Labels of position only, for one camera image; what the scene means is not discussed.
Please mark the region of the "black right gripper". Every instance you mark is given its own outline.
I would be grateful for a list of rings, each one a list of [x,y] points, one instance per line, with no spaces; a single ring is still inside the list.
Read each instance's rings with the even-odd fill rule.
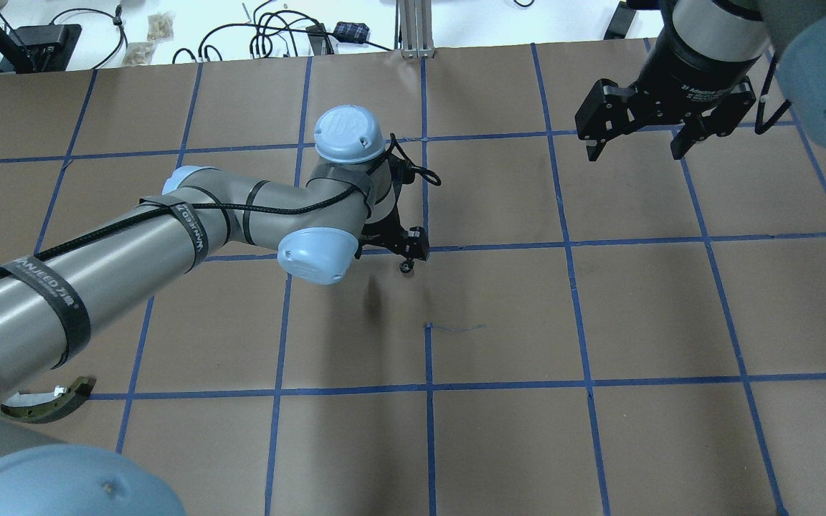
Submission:
[[[748,76],[755,62],[722,62],[657,47],[632,84],[598,79],[574,116],[588,161],[599,160],[614,138],[649,126],[681,126],[670,143],[676,161],[711,136],[732,134],[756,101]]]

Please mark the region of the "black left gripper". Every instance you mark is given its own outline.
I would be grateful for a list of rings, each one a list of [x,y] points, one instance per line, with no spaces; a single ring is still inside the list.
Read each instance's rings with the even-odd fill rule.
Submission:
[[[379,166],[374,178],[376,203],[369,219],[365,220],[359,236],[359,249],[378,247],[388,249],[404,261],[426,262],[429,258],[429,239],[423,226],[404,228],[399,215],[399,197],[404,185],[410,185],[414,174],[409,164],[401,159],[389,159]]]

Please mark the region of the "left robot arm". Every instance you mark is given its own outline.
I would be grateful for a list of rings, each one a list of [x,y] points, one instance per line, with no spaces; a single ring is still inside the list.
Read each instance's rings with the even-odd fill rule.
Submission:
[[[169,484],[128,458],[20,427],[71,414],[90,380],[22,405],[11,398],[226,244],[271,249],[286,273],[317,285],[340,282],[366,246],[402,256],[405,274],[427,260],[426,229],[404,228],[397,202],[416,178],[440,186],[440,177],[358,105],[325,111],[313,141],[319,160],[304,186],[182,166],[120,218],[0,265],[0,515],[186,512]]]

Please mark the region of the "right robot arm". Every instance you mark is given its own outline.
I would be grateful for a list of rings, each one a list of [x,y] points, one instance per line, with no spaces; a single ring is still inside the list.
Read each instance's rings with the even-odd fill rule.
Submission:
[[[672,156],[727,137],[751,109],[763,134],[787,112],[826,149],[826,1],[629,1],[663,27],[638,78],[597,80],[576,112],[588,160],[611,140],[680,125]]]

